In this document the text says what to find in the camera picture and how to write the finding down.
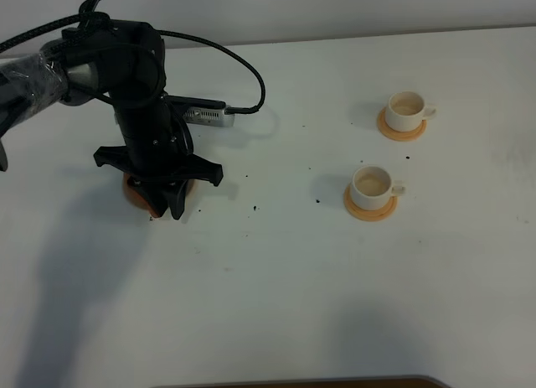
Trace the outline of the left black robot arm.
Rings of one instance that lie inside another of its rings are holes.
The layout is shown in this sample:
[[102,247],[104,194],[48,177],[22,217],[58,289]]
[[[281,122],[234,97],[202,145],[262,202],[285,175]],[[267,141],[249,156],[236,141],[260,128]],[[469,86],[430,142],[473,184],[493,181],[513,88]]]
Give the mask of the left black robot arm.
[[54,103],[98,100],[113,107],[123,144],[94,159],[123,173],[128,195],[159,217],[179,219],[191,184],[218,185],[221,165],[196,155],[190,118],[225,114],[222,101],[171,96],[165,44],[147,23],[107,18],[62,23],[59,39],[1,68],[1,129],[10,130]]

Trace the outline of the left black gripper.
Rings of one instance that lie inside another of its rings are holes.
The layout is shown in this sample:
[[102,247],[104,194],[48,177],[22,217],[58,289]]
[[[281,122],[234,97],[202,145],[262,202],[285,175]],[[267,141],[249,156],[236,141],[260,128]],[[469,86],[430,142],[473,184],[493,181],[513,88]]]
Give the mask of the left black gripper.
[[[99,147],[96,165],[110,165],[134,178],[127,180],[127,200],[151,216],[163,216],[169,208],[179,220],[185,209],[189,179],[217,186],[223,179],[220,164],[193,152],[193,139],[186,122],[190,110],[221,109],[221,101],[162,95],[137,109],[116,107],[114,114],[123,146]],[[169,184],[163,196],[144,183]]]

